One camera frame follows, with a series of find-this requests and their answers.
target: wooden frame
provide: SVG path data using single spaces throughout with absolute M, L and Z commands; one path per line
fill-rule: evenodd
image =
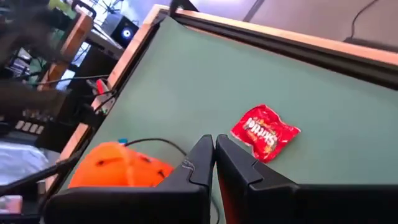
M 159 11 L 161 9 L 168 9 L 166 6 L 161 5 L 154 5 L 150 13 L 147 15 L 146 19 L 142 23 L 141 28 L 135 34 L 133 40 L 128 45 L 125 52 L 122 54 L 119 62 L 116 64 L 115 68 L 111 72 L 108 83 L 109 88 L 112 89 L 115 87 L 116 84 L 119 83 L 121 77 L 125 74 L 126 69 L 128 68 L 129 64 L 132 62 L 132 59 L 136 56 L 136 51 L 140 46 L 141 42 L 144 40 L 145 36 L 149 33 L 149 29 L 152 25 L 152 22 L 155 20 Z M 218 16 L 212 16 L 209 14 L 204 14 L 200 12 L 193 12 L 193 11 L 184 11 L 178 10 L 177 13 L 185 14 L 190 17 L 196 17 L 200 19 L 205 19 L 208 21 L 224 23 L 227 25 L 240 27 L 244 29 L 250 29 L 257 32 L 261 32 L 264 34 L 270 34 L 278 37 L 283 37 L 285 39 L 295 40 L 298 42 L 315 45 L 319 47 L 323 47 L 325 49 L 337 50 L 340 52 L 344 52 L 347 54 L 369 58 L 372 60 L 378 60 L 381 62 L 398 65 L 398 54 L 392 52 L 386 52 L 383 50 L 376 50 L 370 49 L 366 47 L 361 47 L 357 45 L 351 45 L 343 42 L 338 42 L 334 40 L 323 39 L 319 37 L 313 37 L 310 35 L 299 34 L 295 32 L 290 32 L 281 29 L 275 29 L 271 27 L 264 27 L 256 24 L 250 24 L 247 22 L 235 21 L 232 19 L 227 19 Z M 96 108 L 98 106 L 98 101 L 94 101 L 92 107 Z M 72 137 L 68 141 L 67 145 L 64 147 L 61 155 L 60 160 L 64 160 L 70 157 L 71 153 L 75 150 L 77 145 L 80 141 L 85 137 L 88 132 L 88 126 L 85 124 L 79 124 L 76 131 L 73 133 Z M 51 179 L 46 180 L 46 188 L 49 188 L 53 182 L 53 177 Z
M 85 13 L 81 12 L 79 19 L 77 20 L 75 26 L 72 31 L 68 35 L 65 43 L 61 48 L 61 53 L 66 56 L 74 56 L 79 51 L 80 46 L 86 40 L 88 33 L 91 31 L 91 28 L 94 26 L 93 18 L 87 16 Z M 46 72 L 42 79 L 42 83 L 61 79 L 62 75 L 68 68 L 68 64 L 66 63 L 53 63 L 51 64 L 50 69 Z M 56 86 L 57 84 L 45 84 L 39 85 L 38 90 L 50 89 Z

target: orange object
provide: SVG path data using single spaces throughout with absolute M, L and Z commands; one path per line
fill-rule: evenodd
M 172 171 L 158 159 L 104 142 L 80 162 L 68 187 L 155 187 Z

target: green table surface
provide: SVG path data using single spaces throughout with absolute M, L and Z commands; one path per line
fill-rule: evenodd
M 160 137 L 189 151 L 204 134 L 229 134 L 261 103 L 302 130 L 268 163 L 282 175 L 300 184 L 398 184 L 396 91 L 169 18 L 88 148 L 119 138 Z M 161 142 L 135 148 L 174 166 L 183 158 Z M 216 174 L 213 183 L 221 204 Z

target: red candy wrapper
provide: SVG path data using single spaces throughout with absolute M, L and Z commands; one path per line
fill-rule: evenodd
M 253 156 L 262 162 L 273 160 L 300 132 L 285 124 L 267 105 L 249 110 L 231 130 L 234 137 L 252 146 Z

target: speaker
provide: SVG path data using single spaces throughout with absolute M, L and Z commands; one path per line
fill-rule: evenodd
M 129 45 L 138 30 L 138 26 L 126 16 L 120 14 L 109 14 L 106 16 L 101 28 L 124 48 Z

